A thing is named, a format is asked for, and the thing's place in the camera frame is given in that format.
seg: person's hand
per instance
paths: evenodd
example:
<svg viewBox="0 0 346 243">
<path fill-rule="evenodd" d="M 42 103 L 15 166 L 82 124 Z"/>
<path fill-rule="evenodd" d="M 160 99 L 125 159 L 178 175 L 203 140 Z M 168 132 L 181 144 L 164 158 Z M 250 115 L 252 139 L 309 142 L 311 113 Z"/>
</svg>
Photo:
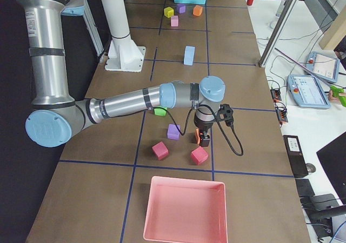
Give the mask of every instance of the person's hand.
<svg viewBox="0 0 346 243">
<path fill-rule="evenodd" d="M 339 96 L 346 96 L 346 93 L 339 93 Z M 333 91 L 329 90 L 328 93 L 328 99 L 332 102 L 332 103 L 339 103 L 340 104 L 340 99 L 337 97 L 333 96 Z"/>
</svg>

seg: white mount bracket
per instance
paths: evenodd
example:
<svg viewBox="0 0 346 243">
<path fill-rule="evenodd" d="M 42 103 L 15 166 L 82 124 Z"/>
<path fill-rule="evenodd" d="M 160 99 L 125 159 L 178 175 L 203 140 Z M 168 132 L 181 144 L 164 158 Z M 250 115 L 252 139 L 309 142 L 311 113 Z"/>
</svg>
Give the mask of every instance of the white mount bracket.
<svg viewBox="0 0 346 243">
<path fill-rule="evenodd" d="M 102 0 L 102 4 L 112 35 L 105 69 L 140 72 L 145 47 L 138 47 L 131 39 L 124 0 Z"/>
</svg>

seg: red cube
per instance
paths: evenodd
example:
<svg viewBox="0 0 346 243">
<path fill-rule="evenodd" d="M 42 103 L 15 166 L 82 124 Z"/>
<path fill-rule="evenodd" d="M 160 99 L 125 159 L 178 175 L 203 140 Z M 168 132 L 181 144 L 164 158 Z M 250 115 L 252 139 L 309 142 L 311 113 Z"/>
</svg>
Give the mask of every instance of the red cube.
<svg viewBox="0 0 346 243">
<path fill-rule="evenodd" d="M 208 153 L 204 148 L 199 146 L 197 149 L 191 152 L 191 158 L 196 165 L 200 165 L 208 159 Z"/>
<path fill-rule="evenodd" d="M 168 149 L 162 141 L 157 143 L 156 145 L 154 145 L 151 148 L 154 151 L 158 160 L 162 160 L 168 156 Z"/>
</svg>

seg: pink bin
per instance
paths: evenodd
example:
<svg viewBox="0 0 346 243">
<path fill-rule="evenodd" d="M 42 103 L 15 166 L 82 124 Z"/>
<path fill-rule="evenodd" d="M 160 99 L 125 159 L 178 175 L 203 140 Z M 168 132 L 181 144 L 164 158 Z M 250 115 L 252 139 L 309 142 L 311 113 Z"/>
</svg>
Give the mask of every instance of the pink bin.
<svg viewBox="0 0 346 243">
<path fill-rule="evenodd" d="M 153 177 L 143 237 L 173 243 L 227 243 L 225 184 Z"/>
</svg>

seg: white table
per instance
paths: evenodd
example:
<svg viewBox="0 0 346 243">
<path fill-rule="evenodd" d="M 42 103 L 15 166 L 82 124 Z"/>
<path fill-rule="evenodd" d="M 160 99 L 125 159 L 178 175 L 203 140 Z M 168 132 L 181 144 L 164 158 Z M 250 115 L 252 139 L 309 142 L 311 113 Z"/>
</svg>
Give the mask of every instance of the white table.
<svg viewBox="0 0 346 243">
<path fill-rule="evenodd" d="M 248 7 L 257 39 L 270 37 L 275 25 L 275 12 L 279 4 L 280 1 L 277 0 L 254 0 L 253 5 Z M 283 28 L 280 39 L 300 38 L 317 31 L 319 28 L 320 27 L 314 20 L 306 4 L 304 2 L 298 2 Z M 321 38 L 321 34 L 321 30 L 318 31 L 309 46 L 308 44 L 314 35 L 299 40 L 279 40 L 276 47 L 294 60 L 304 62 L 316 39 Z M 268 41 L 262 39 L 258 39 L 257 41 L 259 51 L 262 54 L 265 44 Z M 318 42 L 314 46 L 313 51 L 336 57 L 333 51 L 322 50 Z M 273 60 L 278 55 L 281 54 L 274 50 L 269 57 L 265 72 L 267 76 L 270 76 L 268 79 L 273 78 L 280 86 L 283 86 L 284 81 L 270 73 Z M 278 57 L 274 61 L 271 71 L 286 80 L 292 67 L 292 64 Z M 342 66 L 340 67 L 340 72 L 345 73 L 345 69 Z M 304 75 L 305 73 L 299 66 L 295 66 L 292 74 Z M 346 76 L 339 75 L 337 84 L 346 86 Z M 325 91 L 329 91 L 329 88 L 324 84 L 322 84 L 322 88 Z M 287 93 L 287 96 L 285 96 L 285 94 L 286 88 L 281 88 L 281 96 L 283 97 L 282 102 L 286 104 L 288 109 L 288 123 L 284 124 L 281 128 L 282 135 L 298 136 L 305 162 L 315 165 L 316 172 L 306 177 L 309 178 L 315 194 L 332 193 L 338 198 L 328 177 L 324 173 L 316 152 L 346 131 L 346 108 L 338 104 L 332 104 L 331 108 L 327 110 L 301 108 L 295 104 L 289 93 Z M 308 230 L 311 242 L 317 242 L 316 234 L 310 225 L 308 225 Z"/>
</svg>

